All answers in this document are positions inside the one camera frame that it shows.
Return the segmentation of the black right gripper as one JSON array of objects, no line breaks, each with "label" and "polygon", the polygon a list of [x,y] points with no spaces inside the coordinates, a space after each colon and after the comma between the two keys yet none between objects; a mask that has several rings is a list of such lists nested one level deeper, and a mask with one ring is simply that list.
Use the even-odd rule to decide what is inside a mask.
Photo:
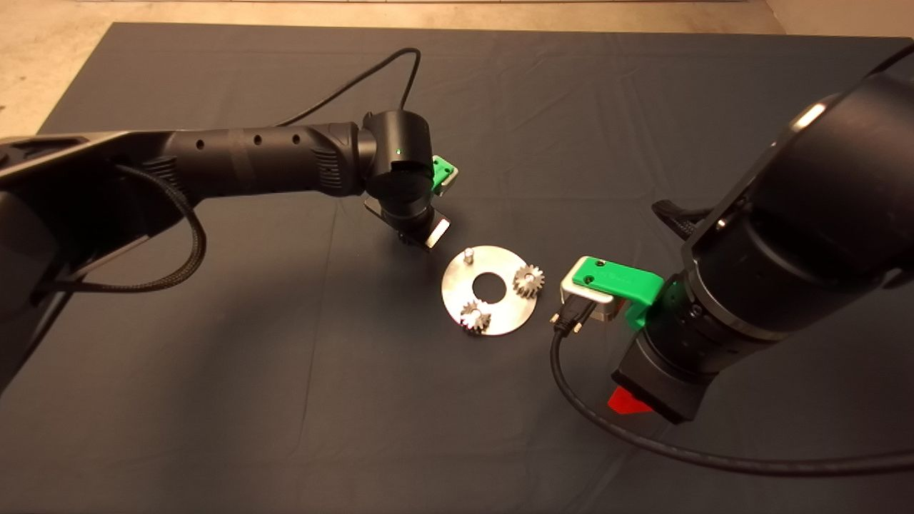
[{"label": "black right gripper", "polygon": [[673,424],[695,420],[713,377],[679,370],[646,334],[636,334],[613,371],[608,409],[619,415],[656,412]]}]

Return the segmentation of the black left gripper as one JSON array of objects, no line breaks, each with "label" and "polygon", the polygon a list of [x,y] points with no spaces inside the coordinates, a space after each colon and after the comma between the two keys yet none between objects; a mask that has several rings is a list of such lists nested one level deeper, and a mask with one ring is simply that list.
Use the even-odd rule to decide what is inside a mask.
[{"label": "black left gripper", "polygon": [[451,222],[432,205],[421,209],[415,217],[407,218],[398,218],[383,211],[380,203],[374,198],[367,198],[363,205],[376,218],[392,228],[401,243],[422,248],[424,251],[431,251],[451,225]]}]

